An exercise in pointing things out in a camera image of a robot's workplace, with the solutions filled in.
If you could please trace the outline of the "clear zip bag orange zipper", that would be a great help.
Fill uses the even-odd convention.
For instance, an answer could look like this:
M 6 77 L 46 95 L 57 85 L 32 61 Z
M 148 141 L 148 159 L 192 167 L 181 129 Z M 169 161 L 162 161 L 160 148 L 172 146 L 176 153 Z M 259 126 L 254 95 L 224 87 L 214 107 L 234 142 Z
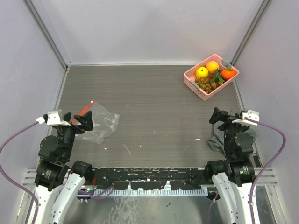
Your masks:
M 106 137 L 116 131 L 120 115 L 109 112 L 94 100 L 90 101 L 79 115 L 83 115 L 88 111 L 92 112 L 93 130 L 86 131 L 84 134 L 76 134 L 75 139 L 101 144 Z

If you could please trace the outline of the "red-orange persimmon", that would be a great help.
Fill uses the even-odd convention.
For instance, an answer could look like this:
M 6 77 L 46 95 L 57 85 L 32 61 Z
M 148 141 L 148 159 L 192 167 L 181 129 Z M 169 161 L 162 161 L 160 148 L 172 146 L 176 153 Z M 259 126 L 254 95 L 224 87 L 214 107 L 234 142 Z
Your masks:
M 226 81 L 231 79 L 234 76 L 235 76 L 235 71 L 232 69 L 224 69 L 221 72 L 221 77 Z

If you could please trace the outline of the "pink plastic basket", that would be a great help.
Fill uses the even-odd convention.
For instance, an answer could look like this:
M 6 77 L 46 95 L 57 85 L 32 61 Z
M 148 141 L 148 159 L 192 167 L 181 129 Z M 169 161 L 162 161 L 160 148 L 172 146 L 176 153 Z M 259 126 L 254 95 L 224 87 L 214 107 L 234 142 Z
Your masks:
M 237 68 L 213 54 L 184 73 L 184 84 L 203 101 L 207 101 L 238 75 Z

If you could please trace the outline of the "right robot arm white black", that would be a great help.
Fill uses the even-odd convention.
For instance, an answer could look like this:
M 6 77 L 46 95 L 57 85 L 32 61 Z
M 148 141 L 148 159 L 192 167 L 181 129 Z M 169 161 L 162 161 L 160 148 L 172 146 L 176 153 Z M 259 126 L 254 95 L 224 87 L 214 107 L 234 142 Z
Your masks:
M 222 122 L 218 129 L 223 132 L 225 160 L 208 162 L 205 179 L 216 186 L 224 205 L 222 217 L 228 224 L 250 224 L 251 215 L 258 212 L 249 201 L 255 197 L 252 184 L 256 175 L 250 161 L 254 138 L 247 130 L 259 120 L 259 113 L 253 110 L 230 115 L 218 108 L 209 120 L 213 125 Z

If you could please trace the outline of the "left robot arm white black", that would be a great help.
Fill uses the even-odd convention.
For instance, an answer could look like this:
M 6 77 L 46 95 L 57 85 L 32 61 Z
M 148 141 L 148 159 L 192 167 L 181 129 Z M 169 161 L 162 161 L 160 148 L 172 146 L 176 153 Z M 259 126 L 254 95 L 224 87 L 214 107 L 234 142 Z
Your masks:
M 55 128 L 57 135 L 46 136 L 40 143 L 34 181 L 36 205 L 30 220 L 34 224 L 62 224 L 82 185 L 93 181 L 91 164 L 76 161 L 72 167 L 67 166 L 76 135 L 93 129 L 92 112 L 72 116 L 61 110 L 49 111 L 36 121 Z

